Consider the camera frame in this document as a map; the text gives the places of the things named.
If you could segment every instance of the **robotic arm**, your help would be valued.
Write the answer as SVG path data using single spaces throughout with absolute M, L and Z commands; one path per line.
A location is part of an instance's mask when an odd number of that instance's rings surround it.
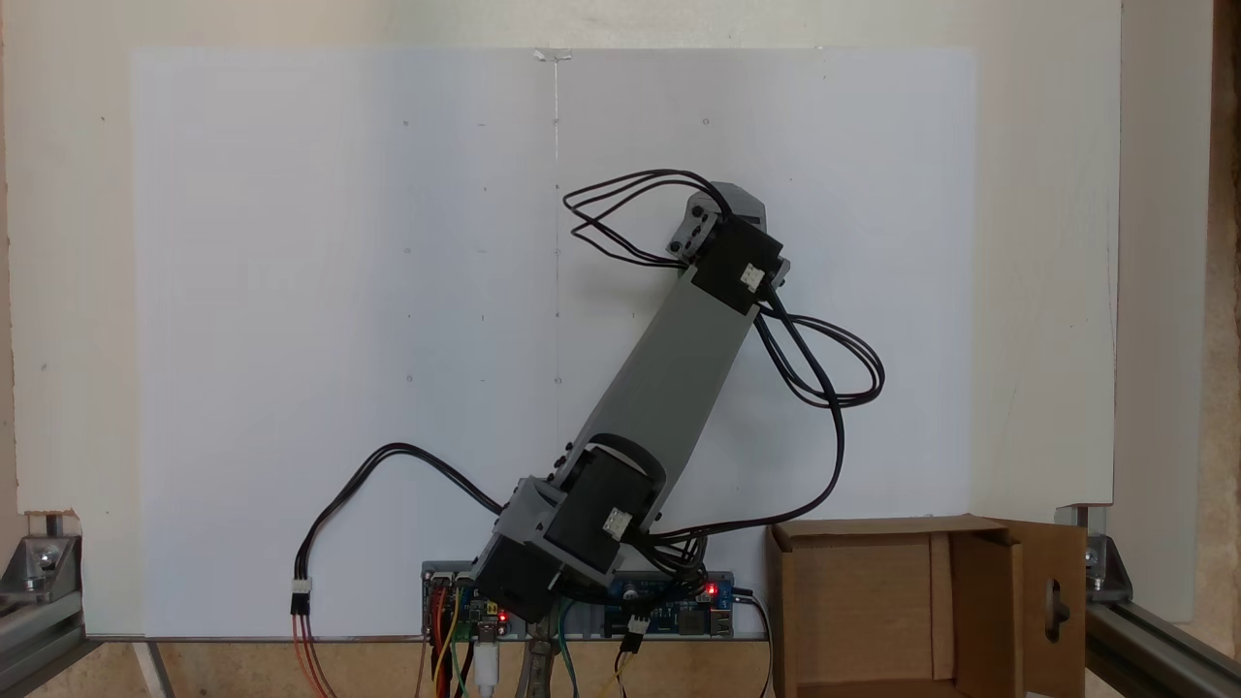
M 557 469 L 519 481 L 474 563 L 477 587 L 529 622 L 565 580 L 611 584 L 622 543 L 659 518 L 685 469 L 763 289 L 788 272 L 762 202 L 712 184 L 725 205 L 690 196 L 668 243 L 684 273 Z

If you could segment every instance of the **white board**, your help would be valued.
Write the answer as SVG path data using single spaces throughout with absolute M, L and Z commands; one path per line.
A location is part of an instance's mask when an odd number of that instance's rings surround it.
M 500 496 L 555 431 L 555 104 L 527 51 L 135 57 L 146 633 L 287 635 L 376 447 Z M 491 517 L 393 458 L 314 548 L 315 628 L 417 633 Z M 284 606 L 285 610 L 277 612 Z
M 630 169 L 694 169 L 763 199 L 793 263 L 788 306 L 884 358 L 887 391 L 846 415 L 822 514 L 964 510 L 973 94 L 969 56 L 938 50 L 558 66 L 525 51 L 139 52 L 145 633 L 285 635 L 293 553 L 380 443 L 418 443 L 499 499 L 545 472 L 670 282 L 567 237 L 560 194 Z M 658 248 L 683 202 L 652 196 L 617 225 Z M 861 379 L 825 351 L 844 386 Z M 747 343 L 663 523 L 805 501 L 829 425 Z M 386 463 L 315 545 L 316 633 L 416 633 L 421 561 L 472 558 L 490 524 L 426 466 Z M 711 565 L 761 586 L 758 535 L 714 542 Z

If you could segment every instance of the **white connector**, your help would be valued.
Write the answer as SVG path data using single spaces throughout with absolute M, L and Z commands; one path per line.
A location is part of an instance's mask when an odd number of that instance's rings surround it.
M 763 282 L 764 276 L 767 276 L 767 272 L 755 268 L 753 265 L 746 265 L 746 271 L 741 272 L 741 283 L 745 283 L 746 288 L 751 293 L 755 293 L 758 291 L 758 284 Z
M 603 530 L 608 532 L 617 542 L 624 537 L 624 530 L 629 528 L 629 522 L 633 520 L 633 514 L 627 514 L 616 507 L 612 508 L 612 513 L 608 514 L 607 520 L 603 522 Z
M 482 698 L 491 698 L 500 683 L 500 646 L 495 642 L 474 643 L 474 683 Z
M 647 635 L 647 628 L 650 627 L 650 619 L 639 619 L 638 616 L 629 616 L 629 632 L 634 635 Z

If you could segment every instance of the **cardboard box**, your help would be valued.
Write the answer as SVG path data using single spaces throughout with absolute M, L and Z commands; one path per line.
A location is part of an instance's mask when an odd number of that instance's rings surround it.
M 1083 696 L 1085 529 L 794 520 L 769 542 L 782 698 Z

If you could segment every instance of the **blue circuit board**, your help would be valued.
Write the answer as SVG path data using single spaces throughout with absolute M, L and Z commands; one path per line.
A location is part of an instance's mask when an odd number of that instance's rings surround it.
M 625 591 L 649 596 L 660 592 L 668 578 L 655 573 L 618 573 L 608 596 L 622 597 Z M 620 606 L 604 606 L 603 637 L 624 635 L 629 614 Z M 650 614 L 648 635 L 680 635 L 685 637 L 732 637 L 732 575 L 709 576 L 706 589 L 694 599 L 668 601 Z

